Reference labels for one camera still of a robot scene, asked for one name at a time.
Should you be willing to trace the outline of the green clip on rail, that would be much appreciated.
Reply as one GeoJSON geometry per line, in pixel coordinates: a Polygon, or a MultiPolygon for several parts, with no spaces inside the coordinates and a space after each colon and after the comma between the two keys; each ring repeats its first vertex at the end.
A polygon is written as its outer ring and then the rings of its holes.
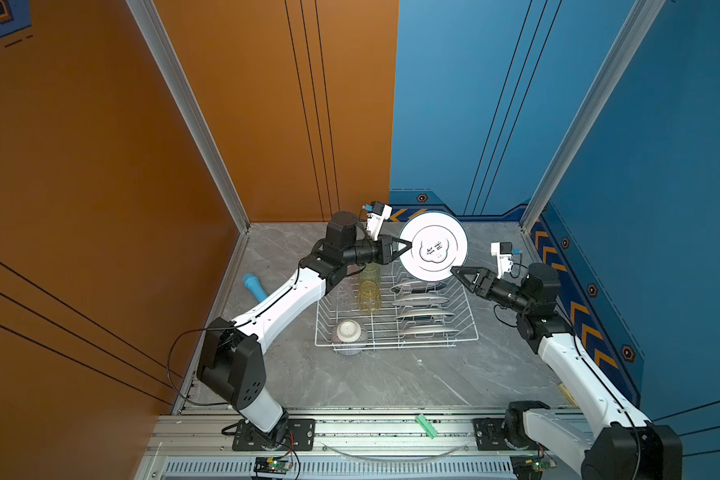
{"type": "Polygon", "coordinates": [[[415,417],[415,422],[429,439],[435,439],[439,435],[434,424],[424,414],[417,415],[415,417]]]}

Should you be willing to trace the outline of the right circuit board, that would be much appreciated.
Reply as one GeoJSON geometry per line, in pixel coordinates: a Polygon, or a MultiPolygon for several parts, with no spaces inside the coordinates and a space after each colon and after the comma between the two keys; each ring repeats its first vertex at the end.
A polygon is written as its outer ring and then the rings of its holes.
{"type": "Polygon", "coordinates": [[[549,463],[539,458],[512,457],[512,469],[518,480],[542,480],[549,463]]]}

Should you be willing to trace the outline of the clear upside-down glass bowl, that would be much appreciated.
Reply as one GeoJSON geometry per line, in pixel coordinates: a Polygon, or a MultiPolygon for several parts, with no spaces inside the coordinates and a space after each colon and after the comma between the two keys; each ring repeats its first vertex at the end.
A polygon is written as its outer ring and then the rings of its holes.
{"type": "Polygon", "coordinates": [[[356,320],[342,320],[333,329],[331,343],[340,355],[357,355],[368,346],[367,331],[356,320]]]}

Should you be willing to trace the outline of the yellow transparent cup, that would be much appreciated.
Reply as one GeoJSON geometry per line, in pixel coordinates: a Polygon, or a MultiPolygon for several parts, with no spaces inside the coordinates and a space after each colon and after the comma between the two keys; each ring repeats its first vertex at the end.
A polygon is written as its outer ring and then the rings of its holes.
{"type": "Polygon", "coordinates": [[[381,308],[381,269],[378,264],[369,263],[358,275],[358,308],[375,312],[381,308]]]}

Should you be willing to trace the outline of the circuit board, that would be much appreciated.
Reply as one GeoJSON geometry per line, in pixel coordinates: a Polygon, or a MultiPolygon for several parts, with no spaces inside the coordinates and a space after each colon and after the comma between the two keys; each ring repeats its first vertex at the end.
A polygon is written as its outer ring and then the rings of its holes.
{"type": "Polygon", "coordinates": [[[518,480],[542,480],[549,463],[539,458],[512,457],[512,469],[518,480]]]}
{"type": "Polygon", "coordinates": [[[256,457],[253,464],[255,479],[285,479],[294,463],[284,457],[256,457]]]}

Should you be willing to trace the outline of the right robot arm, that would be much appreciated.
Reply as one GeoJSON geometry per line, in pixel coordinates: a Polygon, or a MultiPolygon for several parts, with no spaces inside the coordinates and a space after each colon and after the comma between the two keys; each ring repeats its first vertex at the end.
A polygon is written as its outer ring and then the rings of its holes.
{"type": "Polygon", "coordinates": [[[515,401],[505,411],[504,443],[511,449],[552,451],[583,479],[679,479],[682,442],[674,430],[650,420],[586,353],[573,325],[557,311],[558,272],[530,265],[514,284],[483,267],[454,267],[471,293],[516,314],[516,329],[566,386],[590,430],[582,432],[540,401],[515,401]]]}

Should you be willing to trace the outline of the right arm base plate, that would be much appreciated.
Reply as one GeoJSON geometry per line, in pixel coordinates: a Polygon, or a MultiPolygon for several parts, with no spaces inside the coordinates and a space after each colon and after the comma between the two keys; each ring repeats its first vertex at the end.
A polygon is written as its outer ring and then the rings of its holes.
{"type": "Polygon", "coordinates": [[[475,442],[479,451],[513,450],[508,442],[504,418],[482,417],[472,420],[475,442]]]}

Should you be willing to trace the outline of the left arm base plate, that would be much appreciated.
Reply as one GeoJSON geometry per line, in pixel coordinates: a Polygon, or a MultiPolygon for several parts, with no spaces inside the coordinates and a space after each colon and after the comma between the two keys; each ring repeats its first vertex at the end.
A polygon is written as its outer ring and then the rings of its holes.
{"type": "Polygon", "coordinates": [[[272,431],[264,432],[248,420],[235,425],[232,441],[234,451],[311,451],[315,439],[314,419],[285,419],[279,421],[272,431]]]}

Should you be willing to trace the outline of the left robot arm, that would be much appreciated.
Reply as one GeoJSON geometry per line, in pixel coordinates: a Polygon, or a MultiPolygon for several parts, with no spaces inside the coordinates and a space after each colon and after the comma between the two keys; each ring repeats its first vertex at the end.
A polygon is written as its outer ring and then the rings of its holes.
{"type": "Polygon", "coordinates": [[[325,236],[299,260],[293,275],[257,306],[206,328],[197,364],[198,380],[238,412],[270,445],[288,432],[288,413],[266,388],[264,355],[280,333],[349,275],[351,266],[387,265],[412,242],[371,229],[357,232],[357,215],[340,211],[325,236]]]}

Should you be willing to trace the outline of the left circuit board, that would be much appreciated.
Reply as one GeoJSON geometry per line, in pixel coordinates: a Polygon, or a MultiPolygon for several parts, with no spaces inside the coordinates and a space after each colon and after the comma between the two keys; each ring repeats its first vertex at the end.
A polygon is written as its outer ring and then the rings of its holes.
{"type": "Polygon", "coordinates": [[[256,457],[253,464],[255,479],[285,479],[294,463],[284,457],[256,457]]]}

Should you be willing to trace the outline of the aluminium front rail frame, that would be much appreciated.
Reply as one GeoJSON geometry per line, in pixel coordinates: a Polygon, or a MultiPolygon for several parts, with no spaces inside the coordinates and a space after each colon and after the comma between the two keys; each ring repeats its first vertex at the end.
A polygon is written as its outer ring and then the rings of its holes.
{"type": "MultiPolygon", "coordinates": [[[[558,419],[589,432],[577,409],[551,409],[558,419]]],[[[159,419],[135,474],[138,479],[255,479],[256,457],[294,463],[285,479],[517,479],[512,457],[545,460],[543,479],[576,479],[552,451],[479,451],[472,420],[504,418],[500,410],[313,409],[291,419],[314,419],[311,451],[234,451],[237,415],[211,410],[159,419]],[[415,422],[424,414],[439,435],[429,439],[415,422]]]]}

